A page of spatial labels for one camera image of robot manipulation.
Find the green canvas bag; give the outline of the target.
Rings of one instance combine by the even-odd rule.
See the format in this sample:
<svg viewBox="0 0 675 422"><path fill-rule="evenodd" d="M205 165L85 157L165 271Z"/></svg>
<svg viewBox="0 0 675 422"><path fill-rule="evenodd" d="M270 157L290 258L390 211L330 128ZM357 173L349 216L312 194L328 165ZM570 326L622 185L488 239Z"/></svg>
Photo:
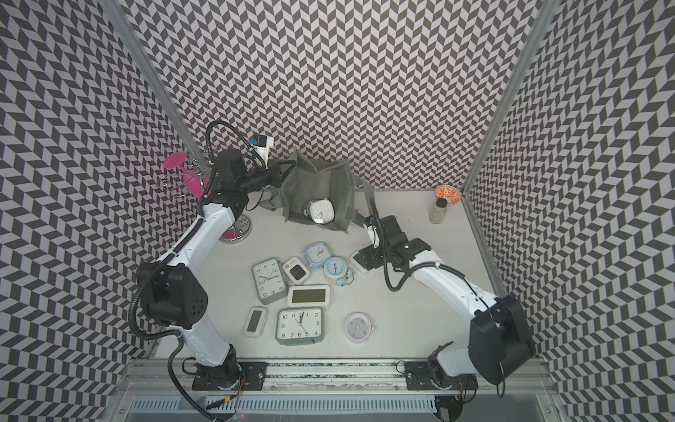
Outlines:
<svg viewBox="0 0 675 422"><path fill-rule="evenodd" d="M324 229L348 232L351 223L366 228L372 222L374 188L352 173L348 159L329 162L294 151L289 160L295 167L282 186L272 187L270 198L260 202L263 209L280 209L288 222L311 225L304 209L313 200L329 200L335 217Z"/></svg>

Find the white square analog clock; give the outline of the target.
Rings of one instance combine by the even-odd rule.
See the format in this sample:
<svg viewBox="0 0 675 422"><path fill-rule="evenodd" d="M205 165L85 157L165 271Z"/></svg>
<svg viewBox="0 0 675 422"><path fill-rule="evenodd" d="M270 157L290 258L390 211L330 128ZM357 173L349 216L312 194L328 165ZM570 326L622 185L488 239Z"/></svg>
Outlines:
<svg viewBox="0 0 675 422"><path fill-rule="evenodd" d="M324 225L335 219L335 209L329 199L311 200L307 205L310 212L308 219L313 223Z"/></svg>

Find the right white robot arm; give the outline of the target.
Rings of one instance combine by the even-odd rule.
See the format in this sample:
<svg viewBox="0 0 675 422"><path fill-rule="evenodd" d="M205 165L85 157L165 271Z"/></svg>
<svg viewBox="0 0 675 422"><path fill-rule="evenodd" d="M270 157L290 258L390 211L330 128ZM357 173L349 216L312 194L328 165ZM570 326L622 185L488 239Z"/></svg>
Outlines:
<svg viewBox="0 0 675 422"><path fill-rule="evenodd" d="M356 252L356 262L367 270L381 268L387 289L400 291L415 279L448 303L469 327L463 344L450 341L428 356L432 382L449 388L460 376L480 375L497 387L535 355L527 316L513 295L499 297L450 267L420 238L409 239L395 216L360 216L371 240Z"/></svg>

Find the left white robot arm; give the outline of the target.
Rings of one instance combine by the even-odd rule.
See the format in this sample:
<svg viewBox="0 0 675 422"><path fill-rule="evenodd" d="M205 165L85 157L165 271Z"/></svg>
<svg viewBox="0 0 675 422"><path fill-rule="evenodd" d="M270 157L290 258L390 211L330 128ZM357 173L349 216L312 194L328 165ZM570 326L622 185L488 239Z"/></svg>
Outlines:
<svg viewBox="0 0 675 422"><path fill-rule="evenodd" d="M136 270L138 287L128 311L128 326L135 337L150 341L174 337L196 360L198 380L218 390L231 390L241 383L237 352L216 330L207 315L208 295L199 281L207 255L223 233L242 216L250 193L267 187L279 188L294 164L267 161L257 149L260 142L248 142L247 167L240 149L214 153L213 130L223 126L240 140L244 135L231 123L215 120L206 128L206 143L212 165L204 195L198 202L196 219L155 262Z"/></svg>

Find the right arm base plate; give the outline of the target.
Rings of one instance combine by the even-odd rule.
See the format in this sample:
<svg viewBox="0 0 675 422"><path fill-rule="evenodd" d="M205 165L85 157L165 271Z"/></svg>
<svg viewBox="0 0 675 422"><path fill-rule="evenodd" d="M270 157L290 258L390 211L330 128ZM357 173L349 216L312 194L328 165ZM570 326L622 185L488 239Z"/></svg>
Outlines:
<svg viewBox="0 0 675 422"><path fill-rule="evenodd" d="M478 388L475 375L448 376L439 365L430 362L401 360L397 363L396 368L404 377L408 390L451 390L464 392L473 391Z"/></svg>

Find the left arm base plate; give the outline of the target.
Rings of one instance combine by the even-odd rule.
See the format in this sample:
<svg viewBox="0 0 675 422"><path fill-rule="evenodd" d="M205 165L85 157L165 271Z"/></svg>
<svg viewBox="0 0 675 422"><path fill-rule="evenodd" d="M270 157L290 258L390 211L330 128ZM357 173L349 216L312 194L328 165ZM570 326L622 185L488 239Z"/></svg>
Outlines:
<svg viewBox="0 0 675 422"><path fill-rule="evenodd" d="M266 362L226 362L219 367L196 365L193 380L195 391L262 390L268 364Z"/></svg>

